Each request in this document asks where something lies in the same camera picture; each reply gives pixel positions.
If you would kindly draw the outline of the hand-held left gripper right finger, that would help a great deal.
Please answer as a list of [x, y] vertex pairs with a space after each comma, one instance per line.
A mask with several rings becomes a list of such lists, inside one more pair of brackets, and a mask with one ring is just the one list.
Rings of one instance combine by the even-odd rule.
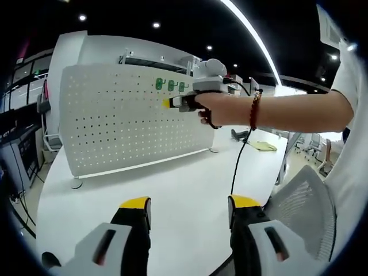
[[231, 194], [228, 210], [235, 275], [320, 275], [328, 266], [308, 253], [290, 228], [270, 220], [252, 198]]

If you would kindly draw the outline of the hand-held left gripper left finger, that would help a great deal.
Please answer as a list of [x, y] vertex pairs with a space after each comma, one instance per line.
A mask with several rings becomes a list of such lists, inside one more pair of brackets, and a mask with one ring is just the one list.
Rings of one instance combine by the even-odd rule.
[[147, 275], [150, 230], [150, 197], [122, 203], [110, 223], [100, 224], [76, 245], [61, 275]]

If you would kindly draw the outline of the person's right hand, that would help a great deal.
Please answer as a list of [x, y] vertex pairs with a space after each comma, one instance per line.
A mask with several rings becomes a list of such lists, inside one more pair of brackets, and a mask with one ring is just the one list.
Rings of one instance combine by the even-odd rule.
[[204, 111], [198, 113], [203, 124], [206, 124], [208, 121], [216, 127], [250, 124], [252, 105], [252, 99], [250, 97], [206, 93], [197, 95], [195, 101], [211, 112], [210, 119], [208, 119]]

